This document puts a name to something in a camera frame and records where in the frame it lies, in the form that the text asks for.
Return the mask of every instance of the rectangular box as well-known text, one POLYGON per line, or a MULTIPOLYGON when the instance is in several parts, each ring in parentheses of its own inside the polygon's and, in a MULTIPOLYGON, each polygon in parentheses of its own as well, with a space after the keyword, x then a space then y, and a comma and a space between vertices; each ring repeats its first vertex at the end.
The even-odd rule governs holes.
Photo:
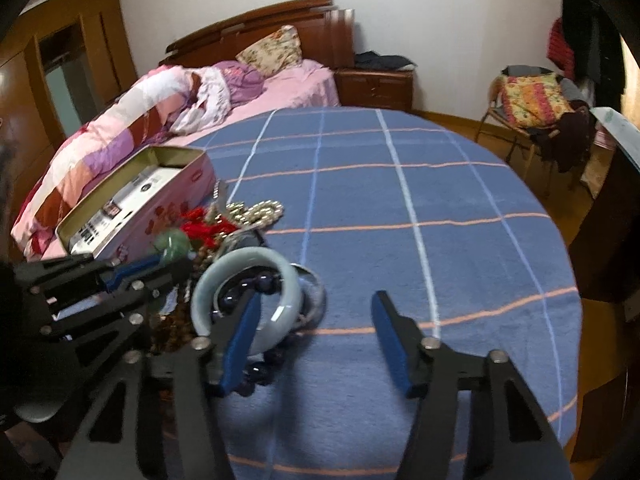
POLYGON ((117 167, 85 196, 56 229, 69 254, 122 262, 147 256, 165 229, 213 192, 216 181, 205 152, 149 146, 117 167))

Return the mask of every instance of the black coat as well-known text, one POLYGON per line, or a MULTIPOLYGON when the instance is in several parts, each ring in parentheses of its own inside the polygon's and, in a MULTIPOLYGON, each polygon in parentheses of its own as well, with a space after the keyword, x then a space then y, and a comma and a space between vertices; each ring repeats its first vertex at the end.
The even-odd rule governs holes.
POLYGON ((562 32, 574 51, 576 78, 587 76, 596 82, 596 101, 601 96, 596 105, 620 108, 620 95, 626 85, 625 62, 620 34, 607 13, 593 0, 562 0, 562 32), (598 33, 599 70, 589 65, 594 26, 598 33))

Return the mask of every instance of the floral pillow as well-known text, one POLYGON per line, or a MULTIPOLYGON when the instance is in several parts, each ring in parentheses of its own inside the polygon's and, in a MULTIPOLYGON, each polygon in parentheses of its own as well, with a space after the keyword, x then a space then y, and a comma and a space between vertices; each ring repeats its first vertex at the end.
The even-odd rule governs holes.
POLYGON ((236 56, 240 63, 254 67, 264 77, 302 62, 300 37, 293 25, 283 25, 236 56))
POLYGON ((554 73, 504 76, 500 97, 509 122, 522 128, 552 126, 564 113, 573 112, 554 73))

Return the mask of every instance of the nightstand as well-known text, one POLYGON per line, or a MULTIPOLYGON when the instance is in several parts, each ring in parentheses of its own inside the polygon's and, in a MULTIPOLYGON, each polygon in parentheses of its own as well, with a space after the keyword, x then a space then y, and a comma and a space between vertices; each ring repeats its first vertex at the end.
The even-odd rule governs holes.
POLYGON ((339 68, 334 72, 343 106, 390 108, 410 112, 414 100, 414 71, 339 68))

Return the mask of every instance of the plaid tablecloth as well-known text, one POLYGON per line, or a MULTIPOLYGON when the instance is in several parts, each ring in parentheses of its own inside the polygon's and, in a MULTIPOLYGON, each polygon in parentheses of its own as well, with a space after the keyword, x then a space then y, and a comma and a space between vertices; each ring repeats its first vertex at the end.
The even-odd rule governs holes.
MULTIPOLYGON (((503 161, 429 121, 364 108, 277 110, 192 146, 233 200, 284 204, 268 242, 328 293, 320 328, 276 382, 222 403, 240 480, 392 478, 415 403, 393 388, 372 328, 380 289, 456 350, 506 350, 569 439, 580 300, 558 230, 503 161)), ((462 475, 467 417, 461 395, 451 478, 462 475)))

